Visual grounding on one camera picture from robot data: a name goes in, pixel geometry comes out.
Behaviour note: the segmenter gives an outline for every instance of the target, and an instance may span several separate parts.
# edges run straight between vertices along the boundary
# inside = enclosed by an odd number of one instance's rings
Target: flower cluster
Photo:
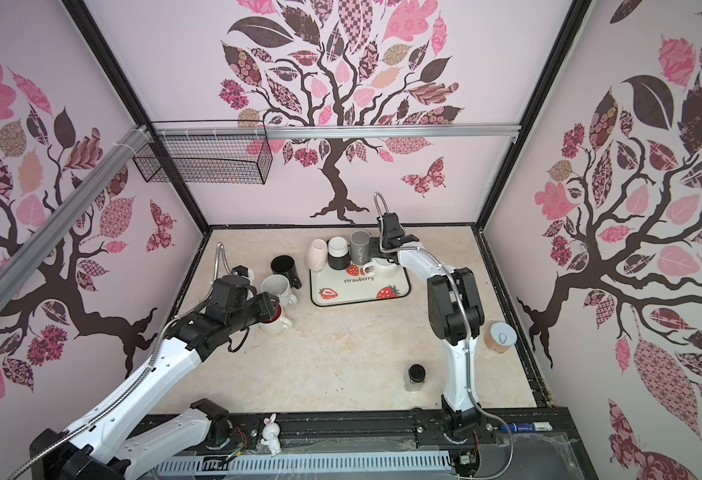
[[[250,100],[243,95],[244,89],[237,82],[233,80],[223,80],[221,85],[223,85],[223,90],[221,90],[218,96],[226,101],[226,103],[230,104],[231,108],[241,110],[250,104]]]
[[[45,360],[58,360],[63,353],[63,342],[68,333],[55,325],[48,325],[42,330],[42,338],[36,337],[29,345],[26,358],[32,365],[41,365]]]
[[[557,235],[554,241],[551,242],[554,248],[550,251],[550,257],[556,261],[559,266],[567,265],[572,257],[572,249],[567,246],[567,240],[562,235]]]
[[[583,127],[583,124],[576,124],[572,130],[565,132],[561,154],[566,158],[575,158],[577,155],[577,148],[583,144],[585,135],[586,129]]]
[[[295,152],[295,160],[298,160],[304,167],[310,167],[319,162],[319,154],[315,149],[299,148]]]

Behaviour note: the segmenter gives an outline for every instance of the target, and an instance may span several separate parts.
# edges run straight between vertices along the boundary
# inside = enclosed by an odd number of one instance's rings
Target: wall
[[[269,128],[387,116],[393,124],[518,122],[569,5],[88,3],[152,119],[265,118]],[[212,224],[374,223],[376,190],[406,222],[475,221],[506,140],[348,139],[326,142],[327,156],[325,140],[273,142],[265,186],[189,187]],[[349,147],[364,158],[348,158]]]
[[[702,479],[701,11],[595,5],[488,227],[600,478]]]
[[[0,268],[129,128],[59,2],[0,1]],[[130,162],[7,304],[0,478],[146,358],[200,239]]]

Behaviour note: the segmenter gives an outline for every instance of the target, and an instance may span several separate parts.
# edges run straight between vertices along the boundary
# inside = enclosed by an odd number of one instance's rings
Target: strawberry tray
[[[364,275],[354,264],[345,270],[333,270],[327,265],[320,272],[311,270],[309,278],[311,301],[316,306],[401,298],[412,288],[407,270],[402,266],[396,266],[393,276],[385,279]]]

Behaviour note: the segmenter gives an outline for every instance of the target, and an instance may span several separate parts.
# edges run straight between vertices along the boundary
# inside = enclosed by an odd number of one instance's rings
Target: gray mug
[[[369,239],[372,237],[365,230],[357,230],[351,234],[351,262],[354,265],[364,265],[369,262]]]

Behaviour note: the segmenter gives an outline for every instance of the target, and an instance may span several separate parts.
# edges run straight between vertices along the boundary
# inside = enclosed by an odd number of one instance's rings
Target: black lid
[[[425,380],[425,369],[422,365],[415,363],[413,366],[409,367],[409,381],[414,383],[420,383]]]

